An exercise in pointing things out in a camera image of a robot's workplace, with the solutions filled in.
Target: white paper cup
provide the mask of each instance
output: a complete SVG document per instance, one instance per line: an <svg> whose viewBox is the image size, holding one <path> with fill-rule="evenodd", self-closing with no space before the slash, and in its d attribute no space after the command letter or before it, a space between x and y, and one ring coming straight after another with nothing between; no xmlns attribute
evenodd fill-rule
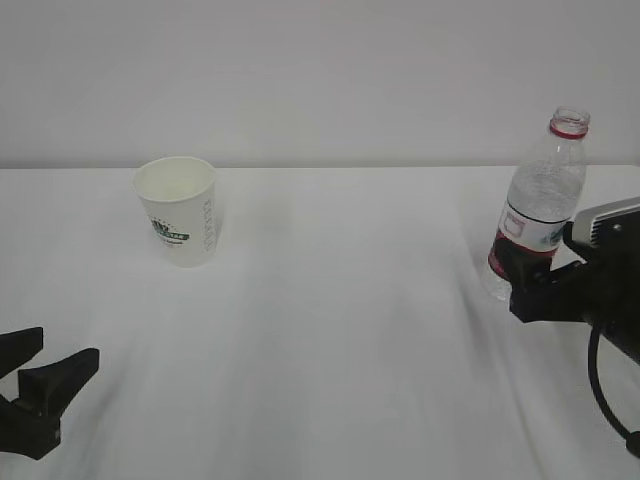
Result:
<svg viewBox="0 0 640 480"><path fill-rule="evenodd" d="M133 187L168 259L196 267L215 250L215 169L193 157L168 157L147 163Z"/></svg>

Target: plastic water bottle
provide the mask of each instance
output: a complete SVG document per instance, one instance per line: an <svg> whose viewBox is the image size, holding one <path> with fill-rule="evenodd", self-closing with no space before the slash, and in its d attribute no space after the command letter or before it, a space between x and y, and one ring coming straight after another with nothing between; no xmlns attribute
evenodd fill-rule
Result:
<svg viewBox="0 0 640 480"><path fill-rule="evenodd" d="M548 261L562 240L562 229L573 216L587 167L582 139L589 129L589 114L568 107L556 110L549 129L524 157L511 181L500 216L496 240L506 238L510 248L533 259ZM499 300L511 293L495 242L482 272L486 290Z"/></svg>

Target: white table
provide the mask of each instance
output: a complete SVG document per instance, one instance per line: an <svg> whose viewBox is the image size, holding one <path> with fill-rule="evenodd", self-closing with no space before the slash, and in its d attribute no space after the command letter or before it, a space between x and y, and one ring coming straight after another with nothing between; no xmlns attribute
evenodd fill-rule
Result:
<svg viewBox="0 0 640 480"><path fill-rule="evenodd" d="M588 328L523 325L479 284L512 172L223 170L216 257L182 270L131 170L0 171L0 331L45 327L29 366L102 351L62 445L0 478L638 478ZM639 194L640 170L591 167L581 207ZM600 364L640 428L640 368L607 342Z"/></svg>

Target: bottle label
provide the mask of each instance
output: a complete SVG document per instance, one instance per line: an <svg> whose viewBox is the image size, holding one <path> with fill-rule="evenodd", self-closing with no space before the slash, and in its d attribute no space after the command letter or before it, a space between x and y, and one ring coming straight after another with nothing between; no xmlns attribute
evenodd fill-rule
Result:
<svg viewBox="0 0 640 480"><path fill-rule="evenodd" d="M568 219L560 222L536 220L520 213L507 201L498 223L496 241L506 238L521 252L540 258L553 257L562 240L562 231L567 221ZM489 265L497 275L507 280L495 254L495 241L489 253Z"/></svg>

